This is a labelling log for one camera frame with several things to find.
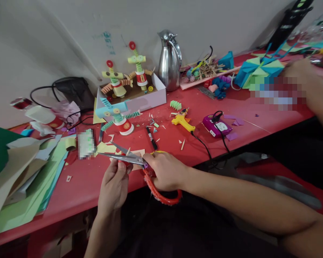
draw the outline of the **pen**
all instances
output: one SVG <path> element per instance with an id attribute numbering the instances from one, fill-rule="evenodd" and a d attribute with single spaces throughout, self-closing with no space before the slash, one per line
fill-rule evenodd
<path id="1" fill-rule="evenodd" d="M 152 143 L 152 145 L 153 145 L 153 149 L 156 151 L 156 150 L 158 149 L 158 147 L 157 147 L 157 144 L 155 143 L 155 141 L 154 141 L 154 139 L 153 139 L 153 137 L 152 137 L 152 134 L 151 134 L 151 132 L 150 132 L 150 129 L 149 129 L 148 127 L 146 127 L 146 130 L 147 130 L 148 136 L 149 136 L 149 137 L 150 137 L 150 139 L 151 139 L 151 143 Z"/>
<path id="2" fill-rule="evenodd" d="M 100 124 L 100 131 L 99 131 L 99 139 L 98 139 L 98 142 L 100 143 L 103 139 L 103 133 L 104 131 L 102 131 L 102 127 L 103 127 L 104 123 L 101 123 Z"/>

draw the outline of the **purple device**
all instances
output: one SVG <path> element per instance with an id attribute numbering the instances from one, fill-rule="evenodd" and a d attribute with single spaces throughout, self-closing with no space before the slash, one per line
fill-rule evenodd
<path id="1" fill-rule="evenodd" d="M 212 122 L 212 118 L 213 115 L 205 116 L 202 123 L 214 138 L 221 138 L 221 133 L 215 127 L 214 123 Z M 220 131 L 222 131 L 223 135 L 227 135 L 232 131 L 232 127 L 230 127 L 221 119 L 219 119 L 219 122 L 216 122 L 215 124 L 220 129 Z"/>

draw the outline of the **scissors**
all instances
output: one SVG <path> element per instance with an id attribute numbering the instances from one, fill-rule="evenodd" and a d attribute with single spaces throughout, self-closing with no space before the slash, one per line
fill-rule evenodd
<path id="1" fill-rule="evenodd" d="M 164 196 L 162 196 L 158 190 L 155 188 L 152 180 L 151 180 L 151 175 L 153 173 L 153 169 L 151 168 L 151 166 L 142 158 L 139 157 L 137 155 L 135 155 L 134 153 L 129 152 L 127 149 L 111 142 L 114 146 L 116 146 L 116 148 L 118 148 L 120 151 L 122 151 L 123 155 L 116 155 L 116 154 L 111 154 L 111 153 L 99 153 L 101 155 L 110 157 L 110 158 L 114 158 L 114 159 L 118 159 L 119 161 L 124 162 L 125 164 L 127 163 L 133 163 L 133 164 L 138 164 L 142 167 L 142 170 L 144 172 L 144 178 L 145 181 L 148 185 L 148 187 L 151 190 L 151 193 L 153 194 L 153 196 L 160 201 L 163 204 L 167 204 L 167 205 L 175 205 L 179 202 L 179 200 L 182 198 L 182 191 L 181 190 L 177 190 L 177 197 L 175 199 L 168 199 Z"/>

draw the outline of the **red circle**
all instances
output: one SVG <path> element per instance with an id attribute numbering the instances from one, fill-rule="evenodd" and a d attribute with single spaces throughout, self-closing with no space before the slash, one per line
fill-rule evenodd
<path id="1" fill-rule="evenodd" d="M 134 41 L 129 42 L 129 47 L 131 50 L 134 50 L 136 48 L 135 42 Z"/>
<path id="2" fill-rule="evenodd" d="M 112 63 L 111 60 L 107 61 L 107 66 L 109 66 L 109 68 L 112 68 L 114 66 L 114 64 Z"/>

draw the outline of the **black marker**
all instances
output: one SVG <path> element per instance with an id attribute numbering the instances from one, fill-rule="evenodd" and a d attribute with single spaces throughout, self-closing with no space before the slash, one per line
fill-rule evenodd
<path id="1" fill-rule="evenodd" d="M 155 143 L 155 141 L 154 141 L 154 139 L 153 139 L 153 137 L 152 137 L 152 134 L 151 134 L 151 132 L 150 132 L 150 129 L 149 129 L 148 127 L 146 127 L 146 130 L 147 130 L 148 136 L 149 136 L 149 137 L 150 137 L 150 139 L 151 139 L 151 143 L 152 143 L 152 145 L 153 145 L 153 148 L 154 148 L 154 150 L 156 151 L 156 150 L 158 149 L 158 147 L 157 147 L 157 144 Z"/>

